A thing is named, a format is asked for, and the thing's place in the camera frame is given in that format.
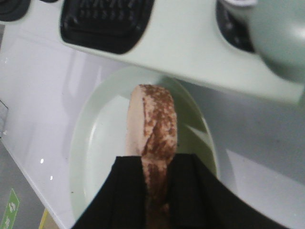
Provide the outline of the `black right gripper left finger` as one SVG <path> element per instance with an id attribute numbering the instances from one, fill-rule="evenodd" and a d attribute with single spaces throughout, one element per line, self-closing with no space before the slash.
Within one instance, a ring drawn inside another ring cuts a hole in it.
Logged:
<path id="1" fill-rule="evenodd" d="M 73 228 L 143 229 L 145 196 L 141 158 L 118 156 L 106 181 Z"/>

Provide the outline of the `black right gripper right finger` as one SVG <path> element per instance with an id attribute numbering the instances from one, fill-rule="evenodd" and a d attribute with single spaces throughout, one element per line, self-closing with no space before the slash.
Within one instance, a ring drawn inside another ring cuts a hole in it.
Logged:
<path id="1" fill-rule="evenodd" d="M 229 191 L 195 155 L 170 165 L 170 217 L 174 229 L 267 229 L 269 219 Z"/>

